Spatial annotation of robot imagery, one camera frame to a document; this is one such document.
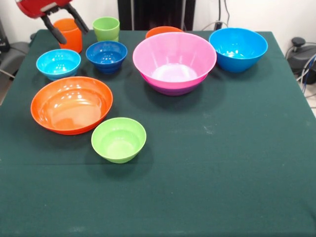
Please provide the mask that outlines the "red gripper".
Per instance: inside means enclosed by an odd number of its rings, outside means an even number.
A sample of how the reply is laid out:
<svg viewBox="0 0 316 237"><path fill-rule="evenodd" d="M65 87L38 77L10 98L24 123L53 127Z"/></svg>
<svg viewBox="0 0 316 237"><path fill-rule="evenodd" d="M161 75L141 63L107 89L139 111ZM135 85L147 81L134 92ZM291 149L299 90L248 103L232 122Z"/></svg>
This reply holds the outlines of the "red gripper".
<svg viewBox="0 0 316 237"><path fill-rule="evenodd" d="M67 40L62 33L55 28L49 17L51 12L56 12L59 9L67 10L74 18L75 24L83 34L89 32L89 28L78 14L76 9L70 4L70 0L16 0L18 8L30 18L41 18L47 29L57 39L60 44L66 44Z"/></svg>

